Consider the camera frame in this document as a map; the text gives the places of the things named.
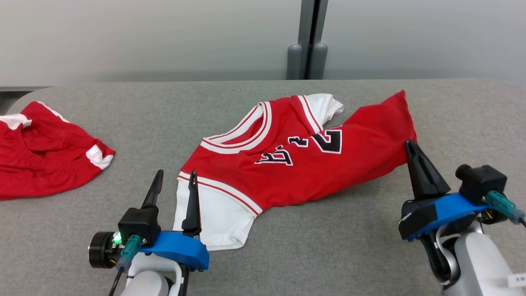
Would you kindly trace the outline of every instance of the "lettering on jersey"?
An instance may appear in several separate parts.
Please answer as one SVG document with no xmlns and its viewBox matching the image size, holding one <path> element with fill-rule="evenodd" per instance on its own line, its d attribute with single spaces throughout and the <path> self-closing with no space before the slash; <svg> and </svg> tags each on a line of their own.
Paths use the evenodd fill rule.
<svg viewBox="0 0 526 296">
<path fill-rule="evenodd" d="M 272 153 L 263 153 L 261 159 L 255 163 L 283 163 L 286 165 L 293 165 L 289 152 L 282 148 L 283 146 L 279 145 L 276 147 L 276 151 Z"/>
<path fill-rule="evenodd" d="M 324 130 L 312 138 L 322 152 L 341 154 L 341 130 Z"/>
<path fill-rule="evenodd" d="M 289 137 L 289 144 L 296 144 L 298 147 L 308 147 L 309 141 L 307 139 L 300 139 L 298 136 Z"/>
</svg>

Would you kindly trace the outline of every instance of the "white label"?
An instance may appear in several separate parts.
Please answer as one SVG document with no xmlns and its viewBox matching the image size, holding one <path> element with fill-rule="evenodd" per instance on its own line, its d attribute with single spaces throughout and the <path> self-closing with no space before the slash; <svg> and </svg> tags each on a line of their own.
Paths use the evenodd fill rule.
<svg viewBox="0 0 526 296">
<path fill-rule="evenodd" d="M 526 273 L 510 274 L 508 276 L 508 286 L 510 288 L 526 286 Z"/>
</svg>

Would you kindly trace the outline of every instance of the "red fabric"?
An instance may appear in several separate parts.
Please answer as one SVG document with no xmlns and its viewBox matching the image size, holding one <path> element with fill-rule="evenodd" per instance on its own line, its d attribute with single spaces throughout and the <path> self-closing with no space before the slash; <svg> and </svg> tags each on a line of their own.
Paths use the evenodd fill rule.
<svg viewBox="0 0 526 296">
<path fill-rule="evenodd" d="M 264 211 L 317 200 L 386 175 L 406 163 L 405 140 L 417 138 L 404 91 L 381 104 L 359 108 L 342 126 L 317 135 L 313 135 L 298 97 L 270 104 L 271 128 L 259 145 L 235 154 L 199 146 L 181 171 L 189 174 L 195 170 L 198 179 L 232 186 Z M 249 129 L 249 135 L 240 138 L 249 139 L 257 131 Z M 336 143 L 339 134 L 341 149 Z M 301 143 L 291 142 L 293 136 Z M 328 150 L 322 150 L 320 144 Z"/>
<path fill-rule="evenodd" d="M 31 102 L 21 114 L 0 116 L 0 200 L 80 187 L 107 166 L 92 161 L 111 161 L 115 151 L 56 114 Z M 89 154 L 89 159 L 90 149 L 101 154 Z"/>
</svg>

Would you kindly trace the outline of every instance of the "red garment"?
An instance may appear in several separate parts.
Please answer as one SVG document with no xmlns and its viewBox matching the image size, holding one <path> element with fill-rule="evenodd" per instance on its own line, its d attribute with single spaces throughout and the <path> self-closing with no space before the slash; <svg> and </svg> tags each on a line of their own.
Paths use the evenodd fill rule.
<svg viewBox="0 0 526 296">
<path fill-rule="evenodd" d="M 0 116 L 0 200 L 80 187 L 108 167 L 115 151 L 42 102 Z"/>
<path fill-rule="evenodd" d="M 332 95 L 259 103 L 230 132 L 204 138 L 179 175 L 174 228 L 186 216 L 188 177 L 197 172 L 209 250 L 243 246 L 253 219 L 273 206 L 317 200 L 406 163 L 416 139 L 405 92 L 359 108 L 322 131 L 342 105 Z"/>
</svg>

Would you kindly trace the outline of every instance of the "teal connector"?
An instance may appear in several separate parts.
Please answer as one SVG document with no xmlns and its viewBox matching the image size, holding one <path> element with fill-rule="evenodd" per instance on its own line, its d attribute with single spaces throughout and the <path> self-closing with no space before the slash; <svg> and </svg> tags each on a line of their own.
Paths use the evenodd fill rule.
<svg viewBox="0 0 526 296">
<path fill-rule="evenodd" d="M 492 209 L 506 215 L 511 223 L 515 225 L 518 225 L 521 219 L 524 220 L 524 212 L 517 209 L 513 202 L 495 190 L 488 192 L 488 195 L 486 195 L 486 203 Z"/>
<path fill-rule="evenodd" d="M 131 262 L 133 260 L 133 257 L 137 255 L 140 248 L 143 246 L 143 240 L 138 235 L 132 235 L 128 239 L 128 242 L 126 242 L 126 246 L 120 253 L 120 259 L 117 262 L 117 269 L 120 269 L 121 267 L 124 267 L 124 272 L 128 272 Z"/>
</svg>

